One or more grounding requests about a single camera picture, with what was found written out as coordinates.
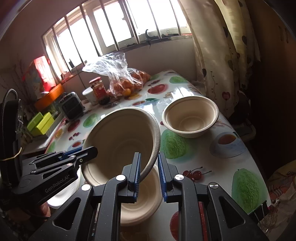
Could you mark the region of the person's left hand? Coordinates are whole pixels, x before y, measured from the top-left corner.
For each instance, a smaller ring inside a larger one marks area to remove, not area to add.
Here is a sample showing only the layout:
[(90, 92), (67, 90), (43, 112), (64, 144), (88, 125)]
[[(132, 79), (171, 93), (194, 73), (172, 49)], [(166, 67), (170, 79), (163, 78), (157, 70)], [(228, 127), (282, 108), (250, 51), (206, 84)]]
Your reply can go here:
[(51, 216), (51, 210), (48, 206), (48, 203), (45, 202), (39, 207), (40, 215), (43, 217), (50, 217)]

